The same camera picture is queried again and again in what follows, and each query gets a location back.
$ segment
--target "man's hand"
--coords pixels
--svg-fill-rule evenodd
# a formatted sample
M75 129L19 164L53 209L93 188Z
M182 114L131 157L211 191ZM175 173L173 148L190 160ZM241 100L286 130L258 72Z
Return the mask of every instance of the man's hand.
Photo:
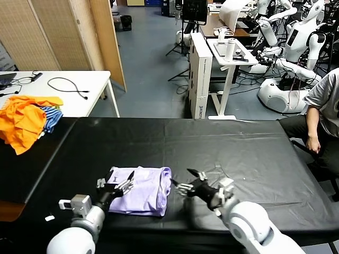
M308 137L306 147L310 151L318 154L320 152L320 143L318 137Z

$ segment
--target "orange shirt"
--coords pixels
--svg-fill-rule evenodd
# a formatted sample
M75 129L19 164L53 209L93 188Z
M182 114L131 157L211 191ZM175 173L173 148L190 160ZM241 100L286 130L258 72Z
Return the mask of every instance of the orange shirt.
M63 105L63 101L59 97L12 96L0 110L0 138L17 155L31 148L46 123L45 112L36 105Z

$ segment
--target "trash can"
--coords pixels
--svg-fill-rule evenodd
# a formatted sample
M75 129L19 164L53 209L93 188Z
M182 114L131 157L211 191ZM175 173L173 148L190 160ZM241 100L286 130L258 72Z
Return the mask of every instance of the trash can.
M122 29L124 31L132 30L132 17L130 15L124 15L120 17Z

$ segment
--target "gray t-shirt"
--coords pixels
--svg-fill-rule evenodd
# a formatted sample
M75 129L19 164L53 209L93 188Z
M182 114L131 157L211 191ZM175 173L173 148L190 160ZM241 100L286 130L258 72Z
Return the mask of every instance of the gray t-shirt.
M315 85L304 102L320 111L320 123L325 131L339 138L339 68Z

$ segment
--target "wooden panel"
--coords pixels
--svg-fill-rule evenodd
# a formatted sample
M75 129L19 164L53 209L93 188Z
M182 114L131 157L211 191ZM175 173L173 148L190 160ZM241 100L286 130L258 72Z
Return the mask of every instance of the wooden panel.
M13 222L19 218L25 204L12 203L0 200L0 221Z
M31 0L62 70L91 70L68 0Z
M27 0L0 0L0 40L19 70L59 70Z
M99 42L96 36L90 0L69 0L73 16L77 21L79 34L92 66L92 70L104 70Z
M109 0L90 0L105 69L126 90Z
M127 0L128 6L144 6L144 0Z

